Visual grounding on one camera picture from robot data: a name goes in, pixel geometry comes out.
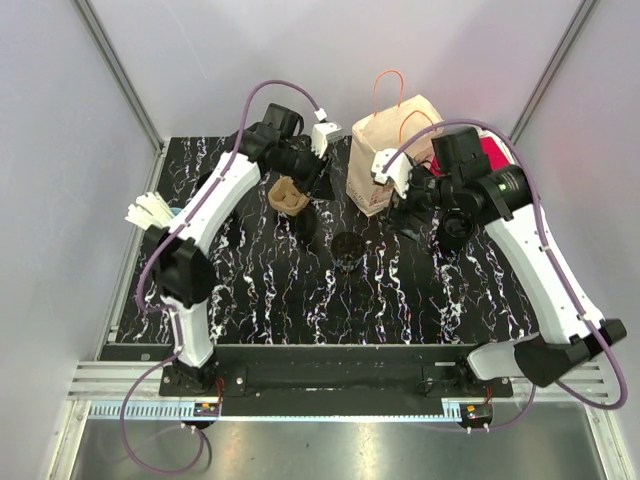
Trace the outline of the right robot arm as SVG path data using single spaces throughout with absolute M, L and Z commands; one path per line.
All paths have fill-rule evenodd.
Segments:
M 442 121 L 399 147 L 378 150 L 370 171 L 376 183 L 394 188 L 394 225 L 437 209 L 438 242 L 453 251 L 485 232 L 531 303 L 537 332 L 474 348 L 453 374 L 460 393 L 476 396 L 498 377 L 524 377 L 538 387 L 561 384 L 567 373 L 599 355 L 619 385 L 626 385 L 612 351 L 626 328 L 604 317 L 570 271 L 536 183 L 507 136 L 478 120 Z

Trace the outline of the aluminium frame rail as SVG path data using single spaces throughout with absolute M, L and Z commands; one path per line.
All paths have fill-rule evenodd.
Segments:
M 83 362 L 52 479 L 635 479 L 623 415 L 504 377 L 508 398 L 355 388 L 163 397 L 150 362 Z

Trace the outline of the black marble pattern mat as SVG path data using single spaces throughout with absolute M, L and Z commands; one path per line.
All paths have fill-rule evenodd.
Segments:
M 275 211 L 265 175 L 237 204 L 210 248 L 215 288 L 209 334 L 218 344 L 475 344 L 533 334 L 531 304 L 497 244 L 485 233 L 458 255 L 440 251 L 439 217 L 426 240 L 395 233 L 346 195 L 348 141 L 333 150 L 335 199 L 311 201 L 297 217 Z M 351 273 L 333 263 L 331 241 L 365 242 Z

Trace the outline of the black coffee cup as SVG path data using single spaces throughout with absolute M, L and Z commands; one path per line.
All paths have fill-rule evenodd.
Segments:
M 479 232 L 474 217 L 461 210 L 446 210 L 440 218 L 436 239 L 441 249 L 460 251 Z
M 209 189 L 209 179 L 212 176 L 213 172 L 209 171 L 204 173 L 197 181 L 196 183 L 196 191 L 200 192 L 201 190 L 208 190 Z
M 365 242 L 355 232 L 339 232 L 333 237 L 330 249 L 334 266 L 343 273 L 351 273 L 362 263 Z

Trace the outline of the lower brown pulp cup carrier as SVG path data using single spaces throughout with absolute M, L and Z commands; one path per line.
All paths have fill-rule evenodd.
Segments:
M 280 177 L 268 192 L 270 206 L 291 217 L 297 216 L 308 204 L 310 198 L 301 193 L 291 177 Z

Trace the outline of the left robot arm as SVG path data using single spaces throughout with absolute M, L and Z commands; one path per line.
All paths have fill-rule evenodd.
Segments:
M 143 229 L 156 246 L 146 272 L 169 311 L 175 339 L 174 354 L 163 366 L 165 375 L 193 395 L 208 394 L 216 383 L 207 311 L 215 288 L 209 249 L 220 227 L 269 172 L 280 177 L 268 202 L 289 217 L 297 216 L 311 199 L 335 197 L 328 150 L 341 139 L 342 129 L 323 110 L 315 115 L 317 121 L 305 135 L 300 114 L 270 104 L 261 121 L 236 133 L 232 151 L 221 156 L 179 213 L 156 192 L 139 196 L 128 208 L 127 221 Z

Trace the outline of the beige paper takeout bag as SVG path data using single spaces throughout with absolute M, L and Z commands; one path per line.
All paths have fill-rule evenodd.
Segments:
M 407 183 L 400 179 L 411 163 L 428 168 L 434 159 L 432 139 L 443 132 L 435 129 L 409 146 L 388 170 L 384 167 L 390 157 L 421 130 L 438 124 L 443 118 L 424 96 L 418 94 L 406 99 L 405 83 L 401 82 L 394 97 L 378 98 L 378 87 L 383 76 L 401 72 L 389 69 L 379 75 L 373 87 L 373 112 L 356 121 L 352 127 L 351 150 L 348 163 L 346 193 L 358 209 L 371 217 L 383 211 L 394 193 Z

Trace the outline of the red cloth napkin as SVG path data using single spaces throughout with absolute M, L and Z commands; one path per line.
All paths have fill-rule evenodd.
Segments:
M 491 137 L 480 139 L 483 151 L 488 155 L 491 169 L 497 171 L 510 164 L 508 156 L 501 150 L 500 145 Z

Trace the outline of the white wooden stirrer bundle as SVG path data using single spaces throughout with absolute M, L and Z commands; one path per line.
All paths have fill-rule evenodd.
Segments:
M 174 217 L 174 212 L 158 192 L 146 192 L 128 206 L 125 220 L 147 230 L 151 226 L 163 229 Z

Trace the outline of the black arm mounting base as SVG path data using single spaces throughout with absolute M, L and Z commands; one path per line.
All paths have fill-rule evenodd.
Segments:
M 200 370 L 176 361 L 163 369 L 162 396 L 226 398 L 285 392 L 398 389 L 428 398 L 508 398 L 508 379 L 476 380 L 463 365 L 470 345 L 222 345 Z

